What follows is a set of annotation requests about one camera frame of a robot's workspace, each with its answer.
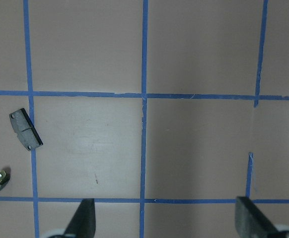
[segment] grid square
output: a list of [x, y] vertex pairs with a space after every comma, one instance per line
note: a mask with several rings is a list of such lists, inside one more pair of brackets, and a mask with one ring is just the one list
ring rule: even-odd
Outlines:
[[145, 238], [238, 237], [234, 204], [146, 204]]
[[11, 170], [0, 196], [32, 196], [31, 153], [17, 139], [9, 119], [9, 114], [20, 108], [29, 112], [27, 97], [0, 96], [0, 170]]
[[150, 0], [150, 93], [254, 94], [262, 1]]
[[289, 101], [254, 110], [252, 198], [289, 199]]
[[289, 1], [268, 4], [261, 94], [289, 95]]
[[149, 99], [146, 198], [245, 194], [252, 101]]
[[0, 90], [27, 90], [22, 3], [0, 0]]
[[273, 224], [289, 225], [289, 204], [256, 204]]
[[[40, 202], [40, 234], [65, 229], [79, 203]], [[96, 203], [95, 238], [135, 238], [139, 235], [139, 204]]]
[[35, 97], [35, 113], [40, 197], [139, 198], [141, 99]]
[[30, 1], [37, 91], [141, 92], [142, 1]]
[[0, 237], [34, 237], [33, 203], [0, 201]]

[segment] scratch on surface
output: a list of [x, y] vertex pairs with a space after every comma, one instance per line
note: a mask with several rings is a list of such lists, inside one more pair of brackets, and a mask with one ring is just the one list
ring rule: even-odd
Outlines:
[[97, 179], [97, 175], [95, 174], [95, 178], [96, 178], [96, 183], [98, 184], [98, 179]]

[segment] vertical blue tape strip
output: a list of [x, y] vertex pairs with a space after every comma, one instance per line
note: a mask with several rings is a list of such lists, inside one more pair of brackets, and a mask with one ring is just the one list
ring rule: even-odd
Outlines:
[[246, 179], [246, 197], [250, 197], [251, 181], [253, 174], [253, 158], [254, 154], [249, 152], [248, 154], [248, 166], [247, 166], [247, 179]]
[[[34, 124], [34, 99], [33, 99], [33, 82], [32, 82], [32, 65], [31, 65], [31, 45], [30, 45], [30, 24], [29, 24], [29, 3], [23, 0], [23, 17], [24, 17], [24, 40], [26, 56], [26, 73], [27, 87], [29, 97], [30, 118]], [[32, 193], [33, 193], [33, 214], [34, 214], [34, 234], [39, 238], [39, 210], [38, 210], [38, 191], [37, 191], [37, 174], [36, 174], [36, 153], [31, 151], [32, 164]]]
[[260, 80], [261, 80], [262, 63], [263, 63], [263, 55], [264, 55], [265, 35], [266, 35], [267, 11], [268, 11], [268, 0], [264, 0], [263, 13], [262, 13], [262, 25], [261, 25], [261, 30], [260, 30], [257, 75], [256, 75], [256, 88], [255, 88], [256, 99], [254, 101], [254, 107], [257, 107], [258, 102], [259, 102]]
[[140, 177], [140, 214], [139, 214], [139, 236], [145, 236], [145, 150], [146, 150], [146, 61], [147, 61], [147, 29], [148, 29], [148, 0], [143, 0], [143, 47], [142, 47], [142, 75], [141, 93], [143, 98], [143, 119], [141, 138], [141, 177]]

